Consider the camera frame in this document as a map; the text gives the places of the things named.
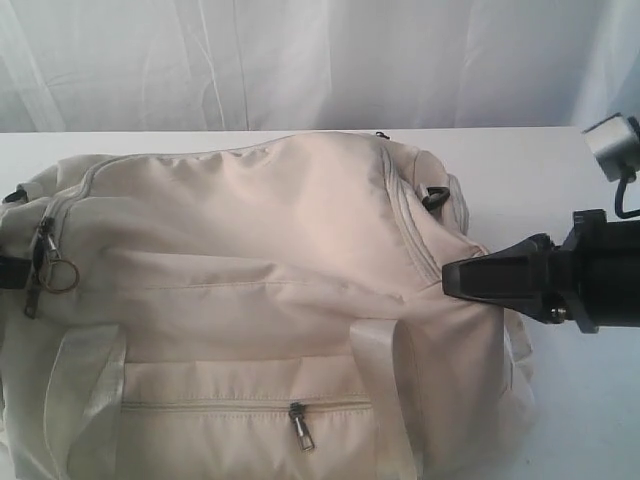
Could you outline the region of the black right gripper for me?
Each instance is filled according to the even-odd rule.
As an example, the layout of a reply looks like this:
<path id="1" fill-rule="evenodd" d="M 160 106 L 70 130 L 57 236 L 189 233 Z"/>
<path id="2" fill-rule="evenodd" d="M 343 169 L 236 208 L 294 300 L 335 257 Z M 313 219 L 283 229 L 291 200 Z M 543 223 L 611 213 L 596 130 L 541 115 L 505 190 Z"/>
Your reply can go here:
<path id="1" fill-rule="evenodd" d="M 603 210 L 573 213 L 557 247 L 535 234 L 504 250 L 442 267 L 443 293 L 499 306 L 540 323 L 573 321 L 594 334 L 602 327 L 639 326 L 639 221 L 607 220 Z"/>

